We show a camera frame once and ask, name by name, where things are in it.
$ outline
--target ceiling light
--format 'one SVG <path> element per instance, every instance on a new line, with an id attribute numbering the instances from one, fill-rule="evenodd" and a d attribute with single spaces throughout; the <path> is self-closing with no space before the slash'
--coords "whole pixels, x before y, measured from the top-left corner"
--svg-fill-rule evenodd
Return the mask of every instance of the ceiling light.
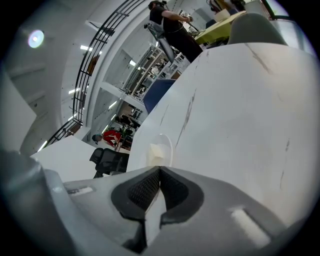
<path id="1" fill-rule="evenodd" d="M 109 106 L 109 109 L 111 109 L 117 102 L 115 101 L 114 103 L 112 103 L 110 106 Z"/>
<path id="2" fill-rule="evenodd" d="M 42 149 L 45 147 L 45 145 L 47 145 L 47 143 L 48 143 L 48 141 L 46 140 L 46 141 L 42 144 L 42 146 L 39 148 L 38 152 L 39 152 L 40 150 L 42 150 Z"/>
<path id="3" fill-rule="evenodd" d="M 76 90 L 70 90 L 68 94 L 74 94 L 75 92 L 78 92 L 80 90 L 80 88 L 77 88 Z"/>
<path id="4" fill-rule="evenodd" d="M 132 65 L 132 66 L 136 65 L 136 63 L 133 60 L 130 60 L 129 64 Z"/>
<path id="5" fill-rule="evenodd" d="M 88 46 L 85 46 L 85 45 L 81 45 L 81 46 L 80 46 L 80 49 L 82 49 L 82 50 L 88 50 L 88 48 L 89 48 L 89 47 L 88 47 Z"/>
<path id="6" fill-rule="evenodd" d="M 102 131 L 102 133 L 105 132 L 105 130 L 108 128 L 109 124 L 104 128 L 104 130 Z"/>
<path id="7" fill-rule="evenodd" d="M 41 30 L 33 31 L 28 38 L 28 44 L 31 48 L 39 47 L 44 41 L 45 35 Z"/>

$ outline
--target person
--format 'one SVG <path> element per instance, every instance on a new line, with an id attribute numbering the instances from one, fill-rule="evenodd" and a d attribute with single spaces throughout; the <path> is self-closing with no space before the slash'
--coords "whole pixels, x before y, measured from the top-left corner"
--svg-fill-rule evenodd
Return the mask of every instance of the person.
<path id="1" fill-rule="evenodd" d="M 140 124 L 133 117 L 130 117 L 127 114 L 122 114 L 121 116 L 116 116 L 115 120 L 119 123 L 131 126 L 134 129 L 137 129 L 138 127 L 140 127 Z"/>
<path id="2" fill-rule="evenodd" d="M 191 22 L 191 17 L 182 17 L 161 6 L 160 1 L 151 1 L 150 20 L 161 25 L 163 20 L 164 35 L 168 43 L 178 49 L 190 63 L 202 53 L 196 40 L 187 32 L 181 22 Z"/>
<path id="3" fill-rule="evenodd" d="M 121 139 L 121 133 L 117 132 L 113 129 L 107 130 L 102 134 L 95 134 L 92 136 L 92 140 L 98 144 L 98 142 L 100 142 L 102 139 L 104 141 L 106 141 L 110 146 L 112 146 L 113 148 L 117 147 L 117 143 L 120 141 Z"/>

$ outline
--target blue chair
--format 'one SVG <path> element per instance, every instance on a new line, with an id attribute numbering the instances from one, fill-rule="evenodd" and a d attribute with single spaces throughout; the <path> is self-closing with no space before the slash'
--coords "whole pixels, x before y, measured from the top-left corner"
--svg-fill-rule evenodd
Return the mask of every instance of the blue chair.
<path id="1" fill-rule="evenodd" d="M 230 14 L 230 15 L 234 15 L 234 14 L 236 14 L 238 11 L 236 10 L 236 9 L 233 9 L 233 8 L 231 8 L 230 10 L 228 10 L 228 13 Z"/>
<path id="2" fill-rule="evenodd" d="M 148 113 L 151 113 L 175 81 L 173 79 L 158 79 L 153 83 L 143 99 Z"/>
<path id="3" fill-rule="evenodd" d="M 205 24 L 205 28 L 207 29 L 207 28 L 211 27 L 212 25 L 214 25 L 214 24 L 216 24 L 216 23 L 217 23 L 217 22 L 216 22 L 214 19 L 212 19 L 212 20 L 208 21 L 208 22 Z"/>

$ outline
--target black railing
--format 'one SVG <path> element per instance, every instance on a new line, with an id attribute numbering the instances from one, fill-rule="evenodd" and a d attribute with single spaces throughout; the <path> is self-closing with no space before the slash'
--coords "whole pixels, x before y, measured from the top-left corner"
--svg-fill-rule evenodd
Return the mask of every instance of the black railing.
<path id="1" fill-rule="evenodd" d="M 86 101 L 87 88 L 89 79 L 98 61 L 99 55 L 105 44 L 115 33 L 116 28 L 130 13 L 134 11 L 140 4 L 146 0 L 126 0 L 124 1 L 102 24 L 94 38 L 92 39 L 88 49 L 86 50 L 81 62 L 80 69 L 76 78 L 74 96 L 73 96 L 73 119 L 67 121 L 47 142 L 47 147 L 56 141 L 71 136 L 80 129 L 83 123 L 83 110 Z"/>
<path id="2" fill-rule="evenodd" d="M 60 141 L 65 137 L 74 135 L 81 128 L 81 126 L 82 124 L 75 118 L 69 120 L 48 140 L 44 148 L 57 141 Z"/>
<path id="3" fill-rule="evenodd" d="M 145 0 L 126 0 L 123 2 L 102 24 L 86 50 L 76 78 L 73 97 L 72 115 L 76 115 L 75 119 L 79 122 L 83 122 L 83 108 L 86 101 L 87 86 L 100 52 L 120 23 L 143 2 L 145 2 Z"/>

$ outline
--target black pants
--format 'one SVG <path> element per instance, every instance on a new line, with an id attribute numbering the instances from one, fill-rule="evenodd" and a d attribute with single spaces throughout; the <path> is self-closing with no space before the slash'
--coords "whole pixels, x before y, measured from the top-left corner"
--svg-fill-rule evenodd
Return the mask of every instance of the black pants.
<path id="1" fill-rule="evenodd" d="M 165 33 L 168 43 L 178 49 L 190 63 L 192 63 L 203 51 L 196 40 L 183 27 L 174 33 Z"/>
<path id="2" fill-rule="evenodd" d="M 138 122 L 136 122 L 134 120 L 132 120 L 132 123 L 133 123 L 133 128 L 134 129 L 137 129 L 138 127 L 140 127 L 140 123 L 138 123 Z"/>

